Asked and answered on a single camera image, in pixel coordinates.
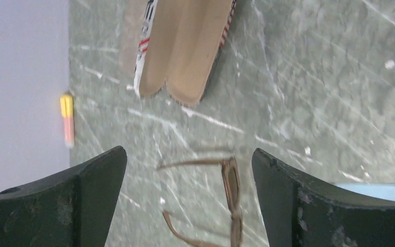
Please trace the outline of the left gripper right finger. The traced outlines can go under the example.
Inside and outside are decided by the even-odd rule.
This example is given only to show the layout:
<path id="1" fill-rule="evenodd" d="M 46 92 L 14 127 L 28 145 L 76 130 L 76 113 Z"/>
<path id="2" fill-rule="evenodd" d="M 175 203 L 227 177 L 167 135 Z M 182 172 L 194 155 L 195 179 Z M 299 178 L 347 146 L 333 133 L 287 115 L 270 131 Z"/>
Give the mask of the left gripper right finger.
<path id="1" fill-rule="evenodd" d="M 259 148 L 251 164 L 270 246 L 395 246 L 395 201 L 327 183 Z"/>

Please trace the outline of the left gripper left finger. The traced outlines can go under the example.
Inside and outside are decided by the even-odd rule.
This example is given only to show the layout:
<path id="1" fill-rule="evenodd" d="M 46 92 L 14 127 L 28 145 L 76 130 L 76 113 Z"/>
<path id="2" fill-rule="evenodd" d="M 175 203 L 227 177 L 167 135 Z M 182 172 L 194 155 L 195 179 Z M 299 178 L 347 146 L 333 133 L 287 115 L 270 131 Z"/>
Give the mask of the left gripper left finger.
<path id="1" fill-rule="evenodd" d="M 104 246 L 127 167 L 116 146 L 0 192 L 0 246 Z"/>

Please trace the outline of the blue cleaning cloth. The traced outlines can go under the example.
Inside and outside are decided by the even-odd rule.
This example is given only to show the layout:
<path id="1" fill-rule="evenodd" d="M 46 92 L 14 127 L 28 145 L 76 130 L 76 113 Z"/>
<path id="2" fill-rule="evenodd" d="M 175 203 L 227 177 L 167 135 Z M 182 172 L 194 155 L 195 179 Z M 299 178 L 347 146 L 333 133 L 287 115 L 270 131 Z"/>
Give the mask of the blue cleaning cloth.
<path id="1" fill-rule="evenodd" d="M 362 195 L 395 201 L 395 183 L 333 183 L 333 185 Z"/>

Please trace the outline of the brown glasses case green lining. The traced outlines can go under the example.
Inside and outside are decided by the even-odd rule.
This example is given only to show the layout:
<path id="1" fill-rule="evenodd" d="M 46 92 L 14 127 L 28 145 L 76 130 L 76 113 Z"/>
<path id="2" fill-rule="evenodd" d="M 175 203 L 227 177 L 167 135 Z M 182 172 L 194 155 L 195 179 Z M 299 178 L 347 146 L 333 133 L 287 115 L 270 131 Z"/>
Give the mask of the brown glasses case green lining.
<path id="1" fill-rule="evenodd" d="M 121 71 L 131 78 L 134 76 L 138 44 L 140 42 L 143 15 L 146 10 L 146 5 L 147 1 L 125 1 L 118 64 Z"/>

